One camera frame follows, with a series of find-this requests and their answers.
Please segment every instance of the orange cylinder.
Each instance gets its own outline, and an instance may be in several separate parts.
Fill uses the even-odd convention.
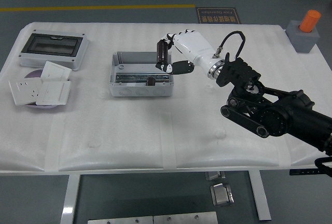
[[[299,26],[300,30],[306,33],[311,32],[320,17],[321,14],[318,11],[309,10]]]

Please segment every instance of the gray floor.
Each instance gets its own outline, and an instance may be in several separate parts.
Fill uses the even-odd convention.
[[[283,28],[290,20],[301,20],[307,10],[316,9],[322,14],[317,24],[321,36],[318,47],[332,67],[332,0],[0,0],[0,8],[146,4],[235,7],[242,24],[278,24]],[[0,11],[0,66],[4,64],[19,31],[27,24],[39,21],[198,22],[193,8]],[[226,175],[233,187],[236,204],[216,209],[219,222],[258,223],[247,172],[228,172]],[[272,223],[331,223],[331,178],[325,175],[288,176],[288,171],[263,171],[262,179]],[[160,183],[149,184],[154,191],[147,191],[147,182],[154,181]],[[0,223],[59,223],[66,182],[67,176],[0,177]],[[118,194],[119,188],[129,190],[124,198]],[[209,202],[209,182],[205,181],[202,173],[84,176],[75,222],[140,213],[204,211],[200,209],[215,209]]]

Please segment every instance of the white wall switch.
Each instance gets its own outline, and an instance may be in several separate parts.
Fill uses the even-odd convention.
[[[41,80],[44,81],[67,81],[72,69],[53,62],[45,63]]]
[[[65,105],[70,88],[70,81],[45,81],[41,87],[36,105]]]
[[[40,78],[26,78],[20,81],[9,81],[15,105],[35,103],[42,88]]]

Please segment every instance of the white foam sheet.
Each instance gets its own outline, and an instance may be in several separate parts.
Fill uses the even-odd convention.
[[[19,65],[18,54],[34,29],[85,33],[90,40],[79,71],[71,74],[67,104],[53,109],[16,106],[9,80],[33,68]],[[166,33],[199,31],[217,48],[231,31],[241,30],[246,43],[240,55],[261,73],[266,87],[303,89],[314,109],[332,116],[328,100],[332,74],[319,50],[302,62],[280,26],[136,23],[32,23],[19,34],[0,73],[0,170],[175,170],[227,167],[285,168],[312,165],[324,154],[290,136],[259,138],[224,118],[232,85],[219,88],[201,68],[174,76],[171,97],[112,97],[109,74],[116,51],[156,51]],[[221,55],[235,55],[239,36],[227,40]],[[172,60],[184,60],[175,49]]]

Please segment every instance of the robotic hand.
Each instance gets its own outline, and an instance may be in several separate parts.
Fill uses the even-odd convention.
[[[229,53],[224,60],[219,57],[226,40],[239,34],[242,43],[235,60],[229,61]],[[260,81],[260,74],[254,71],[239,56],[245,43],[241,31],[228,34],[215,52],[210,43],[196,31],[186,30],[179,34],[168,34],[157,43],[156,67],[169,74],[191,73],[195,66],[201,66],[210,79],[223,87],[234,85],[227,105],[221,107],[224,117],[266,138],[288,133],[330,157],[316,159],[315,165],[321,172],[332,177],[332,168],[323,163],[332,162],[332,118],[312,110],[312,102],[302,90],[284,92],[266,88]],[[187,61],[167,63],[168,50],[175,46]],[[264,94],[278,97],[271,102]]]

